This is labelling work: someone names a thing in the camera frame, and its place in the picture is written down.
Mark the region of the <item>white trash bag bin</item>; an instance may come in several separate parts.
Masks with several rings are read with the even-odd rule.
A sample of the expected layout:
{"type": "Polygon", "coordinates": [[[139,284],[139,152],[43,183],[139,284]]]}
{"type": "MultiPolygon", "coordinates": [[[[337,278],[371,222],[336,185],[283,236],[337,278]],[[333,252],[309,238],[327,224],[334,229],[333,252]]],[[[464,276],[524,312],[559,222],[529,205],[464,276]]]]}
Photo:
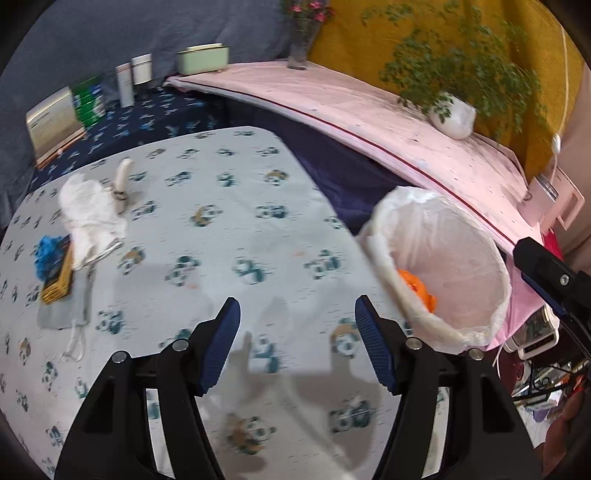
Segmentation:
{"type": "Polygon", "coordinates": [[[484,349],[499,333],[512,292],[505,262],[488,233],[446,197],[398,187],[377,203],[359,240],[412,333],[432,348],[484,349]],[[438,299],[434,313],[399,269],[438,299]]]}

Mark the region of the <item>white jar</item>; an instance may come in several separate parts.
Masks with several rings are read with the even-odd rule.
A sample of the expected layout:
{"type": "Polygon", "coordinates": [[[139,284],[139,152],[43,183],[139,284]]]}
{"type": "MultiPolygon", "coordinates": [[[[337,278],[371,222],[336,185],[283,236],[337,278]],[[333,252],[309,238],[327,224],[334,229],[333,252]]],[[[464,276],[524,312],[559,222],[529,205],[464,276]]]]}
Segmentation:
{"type": "Polygon", "coordinates": [[[152,57],[143,54],[131,59],[132,80],[135,86],[148,84],[152,80],[152,57]]]}

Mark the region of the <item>cream sock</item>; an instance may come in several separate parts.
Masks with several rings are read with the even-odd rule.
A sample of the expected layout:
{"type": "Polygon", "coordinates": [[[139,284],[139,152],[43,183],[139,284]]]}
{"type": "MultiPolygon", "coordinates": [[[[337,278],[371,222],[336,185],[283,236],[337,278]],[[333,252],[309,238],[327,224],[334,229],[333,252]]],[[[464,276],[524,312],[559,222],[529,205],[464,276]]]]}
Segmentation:
{"type": "Polygon", "coordinates": [[[133,166],[133,160],[129,157],[123,158],[117,166],[114,180],[111,187],[111,196],[114,200],[116,212],[122,214],[126,208],[128,194],[126,192],[129,172],[133,166]]]}

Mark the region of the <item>white tissue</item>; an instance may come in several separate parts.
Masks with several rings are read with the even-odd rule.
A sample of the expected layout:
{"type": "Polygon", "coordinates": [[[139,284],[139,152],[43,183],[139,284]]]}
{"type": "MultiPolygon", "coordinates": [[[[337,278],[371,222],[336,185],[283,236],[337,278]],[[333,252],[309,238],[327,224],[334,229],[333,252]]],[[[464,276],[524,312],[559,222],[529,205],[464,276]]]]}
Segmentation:
{"type": "Polygon", "coordinates": [[[58,203],[70,235],[74,270],[126,237],[127,222],[118,212],[117,200],[99,181],[73,174],[61,187],[58,203]]]}

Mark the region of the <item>blue wrapper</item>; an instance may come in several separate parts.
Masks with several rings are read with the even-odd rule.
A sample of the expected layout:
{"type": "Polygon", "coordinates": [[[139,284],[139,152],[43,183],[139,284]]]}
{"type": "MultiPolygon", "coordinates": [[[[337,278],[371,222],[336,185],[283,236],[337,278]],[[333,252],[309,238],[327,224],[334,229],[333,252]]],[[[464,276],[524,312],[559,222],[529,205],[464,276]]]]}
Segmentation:
{"type": "Polygon", "coordinates": [[[69,244],[69,236],[43,236],[34,253],[35,273],[40,281],[45,281],[52,265],[60,258],[63,248],[69,244]]]}

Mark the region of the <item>mint green tissue box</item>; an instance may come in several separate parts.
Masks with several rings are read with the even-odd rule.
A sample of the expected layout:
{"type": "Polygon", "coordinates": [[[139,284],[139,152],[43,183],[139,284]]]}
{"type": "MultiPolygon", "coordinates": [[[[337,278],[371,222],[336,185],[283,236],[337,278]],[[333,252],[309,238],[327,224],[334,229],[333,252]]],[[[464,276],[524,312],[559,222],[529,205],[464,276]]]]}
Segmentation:
{"type": "Polygon", "coordinates": [[[228,66],[229,47],[222,43],[187,47],[176,55],[176,69],[180,75],[221,71],[228,66]]]}

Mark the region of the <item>navy floral cloth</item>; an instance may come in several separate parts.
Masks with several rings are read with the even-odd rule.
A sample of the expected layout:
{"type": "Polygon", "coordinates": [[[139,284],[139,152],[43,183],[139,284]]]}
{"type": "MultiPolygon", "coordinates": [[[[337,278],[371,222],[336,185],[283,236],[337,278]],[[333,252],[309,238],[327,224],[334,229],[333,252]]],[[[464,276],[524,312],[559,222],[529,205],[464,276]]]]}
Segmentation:
{"type": "Polygon", "coordinates": [[[83,139],[33,174],[28,191],[104,157],[167,138],[225,128],[228,122],[228,108],[221,98],[195,91],[158,89],[132,107],[108,110],[83,139]]]}

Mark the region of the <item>glass vase pink flowers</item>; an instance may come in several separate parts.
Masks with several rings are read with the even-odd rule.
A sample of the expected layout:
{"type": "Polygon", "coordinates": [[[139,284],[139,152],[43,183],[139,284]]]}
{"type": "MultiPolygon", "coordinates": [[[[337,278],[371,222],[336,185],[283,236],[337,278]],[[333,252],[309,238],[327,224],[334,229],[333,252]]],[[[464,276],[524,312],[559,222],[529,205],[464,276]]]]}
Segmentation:
{"type": "Polygon", "coordinates": [[[332,17],[329,1],[288,0],[284,1],[284,11],[290,17],[290,52],[287,67],[305,70],[308,64],[308,51],[322,24],[332,17]]]}

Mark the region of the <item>panda print tablecloth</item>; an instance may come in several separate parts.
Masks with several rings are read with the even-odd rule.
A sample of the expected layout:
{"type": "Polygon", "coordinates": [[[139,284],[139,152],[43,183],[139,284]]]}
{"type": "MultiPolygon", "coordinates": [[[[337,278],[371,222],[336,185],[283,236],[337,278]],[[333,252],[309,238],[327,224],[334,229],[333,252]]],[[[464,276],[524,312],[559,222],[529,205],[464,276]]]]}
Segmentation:
{"type": "Polygon", "coordinates": [[[401,313],[329,200],[280,138],[223,129],[130,152],[122,246],[95,270],[88,321],[37,321],[34,249],[64,234],[62,180],[32,193],[1,245],[1,410],[43,478],[109,356],[159,352],[242,307],[218,383],[198,402],[229,479],[369,479],[399,401],[353,327],[356,298],[401,313]]]}

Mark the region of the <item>pink bed sheet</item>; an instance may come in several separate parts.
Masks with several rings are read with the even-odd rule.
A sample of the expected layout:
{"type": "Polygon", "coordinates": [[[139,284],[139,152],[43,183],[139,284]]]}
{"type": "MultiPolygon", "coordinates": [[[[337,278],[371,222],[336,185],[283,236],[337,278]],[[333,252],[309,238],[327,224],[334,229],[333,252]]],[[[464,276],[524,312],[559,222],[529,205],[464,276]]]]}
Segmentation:
{"type": "Polygon", "coordinates": [[[514,154],[475,134],[454,140],[393,93],[314,63],[231,64],[219,72],[172,75],[165,85],[221,95],[304,123],[411,184],[448,197],[507,254],[518,240],[542,239],[517,210],[527,186],[514,154]]]}

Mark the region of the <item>gold beige book box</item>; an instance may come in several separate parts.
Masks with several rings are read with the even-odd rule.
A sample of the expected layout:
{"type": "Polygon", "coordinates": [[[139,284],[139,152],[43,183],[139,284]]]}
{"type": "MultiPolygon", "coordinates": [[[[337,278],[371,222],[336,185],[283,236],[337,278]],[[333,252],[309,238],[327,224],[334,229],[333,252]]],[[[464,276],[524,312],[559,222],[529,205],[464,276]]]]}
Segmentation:
{"type": "Polygon", "coordinates": [[[41,101],[26,113],[25,120],[37,169],[43,168],[59,152],[85,134],[85,127],[77,118],[69,87],[41,101]]]}

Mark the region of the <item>blue grey blanket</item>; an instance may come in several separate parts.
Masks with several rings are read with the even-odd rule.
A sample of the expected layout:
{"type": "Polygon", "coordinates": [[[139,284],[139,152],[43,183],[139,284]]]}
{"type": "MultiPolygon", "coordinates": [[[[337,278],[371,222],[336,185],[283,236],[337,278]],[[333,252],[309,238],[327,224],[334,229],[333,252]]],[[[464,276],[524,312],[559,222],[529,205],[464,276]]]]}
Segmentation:
{"type": "Polygon", "coordinates": [[[7,225],[32,178],[25,115],[65,86],[148,54],[154,78],[176,54],[221,42],[233,62],[287,52],[281,1],[4,1],[1,4],[1,223],[7,225]]]}

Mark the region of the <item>orange plastic wrapper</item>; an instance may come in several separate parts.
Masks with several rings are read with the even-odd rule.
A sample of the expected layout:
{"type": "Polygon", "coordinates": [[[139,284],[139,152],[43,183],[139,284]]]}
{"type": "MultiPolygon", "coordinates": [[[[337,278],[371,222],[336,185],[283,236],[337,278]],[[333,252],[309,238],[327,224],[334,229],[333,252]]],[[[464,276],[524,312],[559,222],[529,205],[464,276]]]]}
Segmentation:
{"type": "Polygon", "coordinates": [[[437,308],[438,299],[428,291],[426,285],[417,276],[407,270],[399,269],[398,273],[406,282],[407,286],[423,302],[427,310],[430,313],[434,313],[437,308]]]}

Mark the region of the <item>yellow black small box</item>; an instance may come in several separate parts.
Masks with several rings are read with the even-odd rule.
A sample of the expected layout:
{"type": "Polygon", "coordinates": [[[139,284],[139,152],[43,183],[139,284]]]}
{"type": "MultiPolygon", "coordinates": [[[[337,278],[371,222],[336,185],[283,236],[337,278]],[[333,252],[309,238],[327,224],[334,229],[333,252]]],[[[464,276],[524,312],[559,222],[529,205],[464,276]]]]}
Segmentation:
{"type": "Polygon", "coordinates": [[[45,283],[41,291],[41,300],[51,304],[65,297],[70,290],[72,278],[72,247],[68,239],[64,239],[50,264],[45,283]]]}

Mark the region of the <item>grey drawstring pouch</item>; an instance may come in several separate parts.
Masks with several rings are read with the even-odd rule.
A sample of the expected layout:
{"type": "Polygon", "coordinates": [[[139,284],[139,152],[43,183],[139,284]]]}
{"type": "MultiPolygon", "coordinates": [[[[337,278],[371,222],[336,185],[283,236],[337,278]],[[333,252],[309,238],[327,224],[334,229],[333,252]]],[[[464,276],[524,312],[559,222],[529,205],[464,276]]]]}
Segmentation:
{"type": "Polygon", "coordinates": [[[69,332],[68,344],[61,353],[64,360],[80,362],[84,357],[94,277],[93,266],[74,271],[70,292],[51,304],[42,302],[39,306],[37,325],[41,329],[69,332]]]}

